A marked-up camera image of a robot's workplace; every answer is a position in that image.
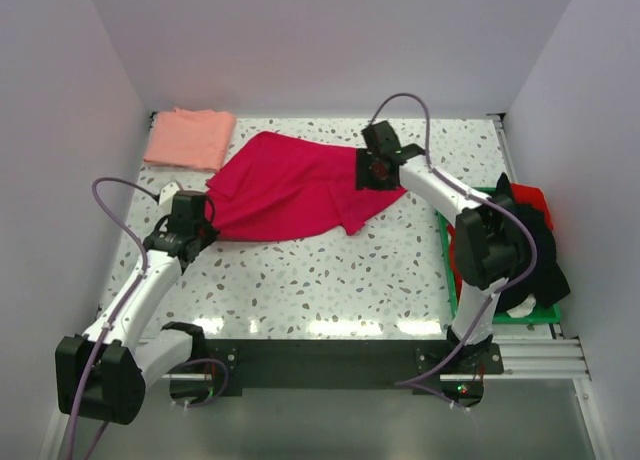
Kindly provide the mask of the crimson red t-shirt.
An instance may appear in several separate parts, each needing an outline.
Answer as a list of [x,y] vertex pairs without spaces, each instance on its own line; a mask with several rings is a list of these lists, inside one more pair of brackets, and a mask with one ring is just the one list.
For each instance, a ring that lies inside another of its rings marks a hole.
[[336,227],[352,236],[406,191],[358,190],[356,149],[261,132],[206,182],[220,236],[271,242]]

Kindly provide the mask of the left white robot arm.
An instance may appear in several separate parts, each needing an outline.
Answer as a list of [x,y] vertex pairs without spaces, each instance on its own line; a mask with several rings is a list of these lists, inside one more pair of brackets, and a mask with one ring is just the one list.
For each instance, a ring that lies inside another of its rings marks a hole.
[[139,341],[161,300],[217,239],[214,214],[206,194],[176,192],[169,214],[140,242],[138,262],[106,311],[83,333],[60,341],[55,367],[62,413],[127,425],[164,374],[205,365],[205,335],[197,325],[170,322],[150,343]]

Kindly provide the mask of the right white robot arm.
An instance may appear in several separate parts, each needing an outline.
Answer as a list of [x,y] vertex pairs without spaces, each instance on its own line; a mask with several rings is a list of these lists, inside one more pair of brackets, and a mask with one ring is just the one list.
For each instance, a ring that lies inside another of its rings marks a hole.
[[387,121],[362,130],[366,146],[356,150],[358,190],[403,188],[440,213],[455,232],[454,262],[462,280],[458,309],[450,325],[457,339],[445,349],[448,366],[469,372],[481,360],[480,344],[492,335],[498,294],[537,262],[532,234],[506,195],[490,196],[427,163],[426,151],[403,146]]

